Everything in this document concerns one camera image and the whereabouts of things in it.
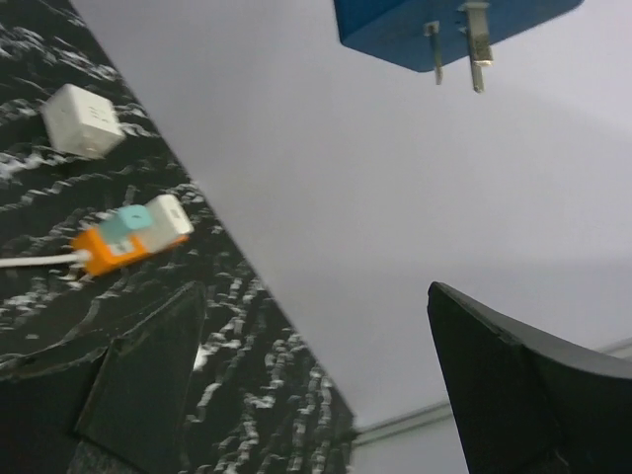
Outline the blue cube adapter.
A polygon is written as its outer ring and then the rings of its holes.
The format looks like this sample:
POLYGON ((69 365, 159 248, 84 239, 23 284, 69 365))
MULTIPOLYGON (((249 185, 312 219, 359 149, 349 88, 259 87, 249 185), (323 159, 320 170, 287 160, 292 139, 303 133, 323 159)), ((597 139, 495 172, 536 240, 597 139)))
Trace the blue cube adapter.
POLYGON ((565 15, 582 0, 335 0, 343 46, 391 64, 433 72, 467 58, 472 87, 485 90, 492 45, 565 15))

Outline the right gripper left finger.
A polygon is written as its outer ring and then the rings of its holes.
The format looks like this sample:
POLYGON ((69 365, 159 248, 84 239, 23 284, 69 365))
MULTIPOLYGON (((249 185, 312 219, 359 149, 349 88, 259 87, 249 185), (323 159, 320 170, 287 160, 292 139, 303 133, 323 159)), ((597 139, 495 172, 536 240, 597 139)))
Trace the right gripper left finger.
POLYGON ((3 363, 2 472, 179 472, 205 305, 190 282, 117 337, 91 332, 3 363))

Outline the white cube adapter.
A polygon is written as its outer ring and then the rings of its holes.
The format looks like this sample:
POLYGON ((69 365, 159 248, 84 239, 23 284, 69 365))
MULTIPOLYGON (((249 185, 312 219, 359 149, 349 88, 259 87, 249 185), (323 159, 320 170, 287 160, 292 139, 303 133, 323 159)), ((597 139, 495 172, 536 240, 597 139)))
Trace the white cube adapter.
POLYGON ((125 139, 114 104, 73 84, 63 85, 39 112, 57 152, 100 159, 125 139))

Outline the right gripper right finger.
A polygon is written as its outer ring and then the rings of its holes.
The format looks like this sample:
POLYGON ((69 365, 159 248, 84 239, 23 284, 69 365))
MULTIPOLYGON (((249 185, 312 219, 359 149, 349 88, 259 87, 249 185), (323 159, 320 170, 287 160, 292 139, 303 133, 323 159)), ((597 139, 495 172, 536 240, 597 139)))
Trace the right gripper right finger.
POLYGON ((428 317, 471 473, 628 473, 631 363, 434 282, 428 317))

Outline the teal USB charger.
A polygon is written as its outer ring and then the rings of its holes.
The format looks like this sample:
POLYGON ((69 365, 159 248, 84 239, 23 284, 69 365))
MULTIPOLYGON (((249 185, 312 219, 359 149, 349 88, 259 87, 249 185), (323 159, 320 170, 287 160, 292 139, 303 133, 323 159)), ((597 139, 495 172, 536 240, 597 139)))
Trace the teal USB charger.
POLYGON ((120 207, 102 221, 98 230, 101 238, 114 256, 122 256, 134 250, 130 236, 151 226, 153 219, 144 205, 120 207))

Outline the white USB charger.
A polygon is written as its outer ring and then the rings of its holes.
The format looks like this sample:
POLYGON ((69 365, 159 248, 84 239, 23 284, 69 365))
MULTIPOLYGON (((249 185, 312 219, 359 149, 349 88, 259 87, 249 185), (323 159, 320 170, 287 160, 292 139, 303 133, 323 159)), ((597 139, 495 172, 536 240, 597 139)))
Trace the white USB charger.
POLYGON ((157 253, 193 233, 194 227, 180 201, 173 195, 163 194, 151 200, 145 208, 151 224, 133 235, 150 253, 157 253))

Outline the orange power strip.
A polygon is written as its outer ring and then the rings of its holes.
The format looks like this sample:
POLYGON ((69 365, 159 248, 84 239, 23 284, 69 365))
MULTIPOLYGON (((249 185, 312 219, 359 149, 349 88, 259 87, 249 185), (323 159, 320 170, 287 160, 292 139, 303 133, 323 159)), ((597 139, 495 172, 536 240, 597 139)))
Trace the orange power strip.
POLYGON ((98 228, 93 226, 73 238, 70 246, 85 257, 84 271, 90 277, 99 277, 172 249, 188 239, 189 236, 184 235, 160 250, 149 250, 134 234, 108 244, 98 228))

